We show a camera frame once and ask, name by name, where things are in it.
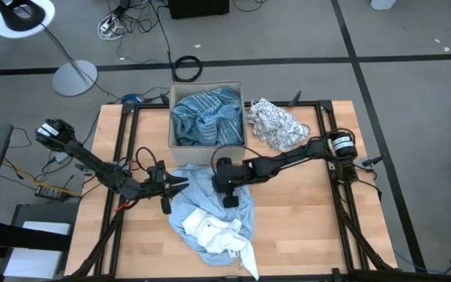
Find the yellow wire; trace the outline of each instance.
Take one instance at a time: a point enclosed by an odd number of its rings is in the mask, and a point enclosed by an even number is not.
[[[29,174],[28,172],[24,171],[22,168],[20,168],[16,164],[10,163],[7,160],[3,160],[3,161],[7,162],[9,166],[15,168],[18,172],[20,172],[23,176],[25,176],[25,178],[27,178],[29,181],[31,181],[35,185],[43,186],[43,187],[50,188],[50,189],[56,189],[58,191],[62,191],[64,193],[66,193],[66,194],[70,194],[70,195],[73,195],[73,196],[81,196],[80,193],[72,192],[72,191],[69,191],[69,190],[65,190],[64,188],[60,188],[60,187],[57,187],[57,186],[53,186],[53,185],[49,185],[49,184],[46,184],[46,183],[42,183],[42,182],[36,181],[36,180],[34,180],[34,177],[32,177],[31,174]]]

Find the white patterned cloth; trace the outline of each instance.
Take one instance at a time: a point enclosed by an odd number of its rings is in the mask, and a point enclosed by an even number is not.
[[[309,135],[307,125],[264,98],[251,102],[245,118],[254,125],[254,134],[276,150],[291,150]]]

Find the black metal frame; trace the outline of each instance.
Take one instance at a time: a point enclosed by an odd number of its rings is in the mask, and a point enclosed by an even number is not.
[[[283,101],[283,102],[272,102],[274,105],[278,107],[288,107],[290,101]],[[334,116],[334,110],[332,107],[332,102],[330,100],[324,100],[324,101],[299,101],[295,104],[296,107],[314,107],[316,112],[316,118],[318,121],[319,131],[321,135],[324,135],[327,132],[327,128],[325,125],[325,121],[323,118],[323,114],[327,114],[329,121],[330,121],[330,130],[337,128],[337,123],[335,121]],[[124,131],[126,129],[126,121],[128,119],[128,114],[132,114],[132,124],[130,128],[130,133],[128,137],[128,147],[126,151],[126,157],[128,159],[132,159],[134,146],[135,146],[135,137],[137,132],[137,125],[138,125],[138,116],[140,110],[145,109],[168,109],[167,104],[143,104],[143,105],[134,105],[134,104],[124,104],[121,110],[121,119],[119,123],[119,128],[117,132],[117,141],[116,146],[114,149],[114,161],[119,161],[121,158],[121,150],[123,147],[123,136]],[[338,187],[337,182],[335,181],[335,175],[330,170],[330,167],[327,165],[328,170],[328,176],[330,178],[330,185],[332,189],[332,194],[334,201],[340,201],[341,195],[340,190]],[[359,219],[356,212],[356,206],[354,202],[354,197],[352,194],[352,190],[350,186],[345,187],[345,195],[347,200],[347,206],[348,210],[350,211],[349,215],[351,220],[354,222],[354,224],[359,229]],[[106,198],[106,204],[104,208],[104,214],[103,214],[103,221],[102,221],[102,229],[101,233],[103,233],[106,229],[106,227],[109,224],[110,217],[112,215],[112,209],[113,209],[113,199],[114,199],[114,193],[109,190]],[[119,204],[122,204],[124,202],[124,199],[120,197]],[[345,258],[345,265],[347,271],[355,269],[352,253],[351,253],[351,247],[348,239],[348,232],[345,227],[345,224],[337,217],[338,221],[338,229],[339,234],[341,238],[342,243],[342,250],[344,252],[344,258]],[[122,221],[121,224],[116,228],[116,231],[114,233],[114,243],[112,247],[111,257],[110,257],[110,267],[109,267],[109,273],[111,275],[116,275],[117,270],[117,259],[119,256],[119,250],[120,250],[120,243],[121,243],[121,231],[122,231]],[[356,244],[357,250],[359,253],[359,261],[361,264],[361,269],[370,269],[368,265],[368,260],[366,258],[366,255],[362,248]],[[94,269],[94,275],[100,275],[102,273],[103,268],[103,259],[104,254],[102,253],[99,257],[95,269]],[[276,276],[276,277],[263,277],[263,280],[307,280],[307,281],[321,281],[321,280],[333,280],[336,273],[338,273],[338,269],[332,269],[333,274],[322,274],[322,275],[297,275],[297,276]],[[175,281],[183,281],[183,280],[222,280],[224,277],[194,277],[194,278],[186,278],[186,279],[180,279],[180,278],[174,278],[170,280]],[[249,277],[242,277],[242,280],[249,280]]]

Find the cardboard box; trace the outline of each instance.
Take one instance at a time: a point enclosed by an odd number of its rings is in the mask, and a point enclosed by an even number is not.
[[[195,94],[198,92],[205,92],[219,87],[229,87],[240,94],[242,106],[242,120],[243,120],[243,141],[247,142],[247,122],[244,120],[244,99],[241,82],[207,82],[207,83],[179,83],[175,82],[170,88],[170,111],[182,98]],[[173,120],[170,117],[170,128],[168,134],[168,146],[175,158],[177,165],[195,164],[195,165],[210,165],[211,155],[218,149],[218,146],[180,146],[175,138],[175,130],[173,127]],[[219,150],[214,156],[214,165],[220,157],[230,157],[233,163],[241,163],[244,159],[245,149],[243,147],[225,147]]]

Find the black box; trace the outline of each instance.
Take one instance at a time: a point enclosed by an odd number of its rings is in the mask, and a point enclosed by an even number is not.
[[[223,15],[229,12],[229,0],[168,0],[172,19]]]

